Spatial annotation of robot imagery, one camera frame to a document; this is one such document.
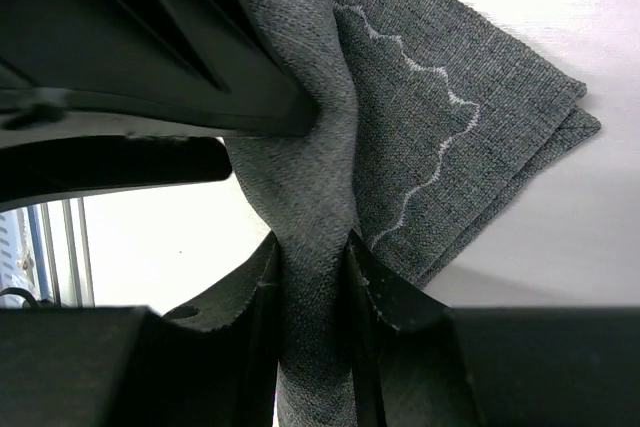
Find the grey cloth napkin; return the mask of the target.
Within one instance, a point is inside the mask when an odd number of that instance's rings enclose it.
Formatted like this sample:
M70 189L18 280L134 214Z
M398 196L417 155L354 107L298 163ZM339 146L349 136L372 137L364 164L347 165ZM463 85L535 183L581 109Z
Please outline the grey cloth napkin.
M348 234L423 287L600 124L582 82L458 0L248 3L320 106L305 138L226 140L281 247L279 422L352 426Z

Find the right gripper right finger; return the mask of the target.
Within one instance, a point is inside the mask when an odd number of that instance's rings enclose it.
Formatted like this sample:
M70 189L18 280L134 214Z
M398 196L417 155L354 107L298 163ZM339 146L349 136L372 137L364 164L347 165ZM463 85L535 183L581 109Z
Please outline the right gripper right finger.
M635 307L450 308L345 246L361 426L635 426Z

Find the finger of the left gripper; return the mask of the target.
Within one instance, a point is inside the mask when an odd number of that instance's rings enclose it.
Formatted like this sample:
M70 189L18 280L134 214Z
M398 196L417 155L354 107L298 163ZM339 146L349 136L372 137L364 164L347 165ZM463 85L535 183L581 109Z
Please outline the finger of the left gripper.
M2 90L2 210L231 175L217 130L148 117L148 105L68 89Z
M1 0L1 133L303 136L319 109L246 0Z

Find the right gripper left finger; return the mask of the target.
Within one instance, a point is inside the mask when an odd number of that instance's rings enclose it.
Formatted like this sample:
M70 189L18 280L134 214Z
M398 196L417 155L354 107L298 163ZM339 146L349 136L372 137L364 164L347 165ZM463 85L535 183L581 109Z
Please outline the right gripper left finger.
M279 339L280 249L158 315L61 307L19 290L1 312L5 426L269 426Z

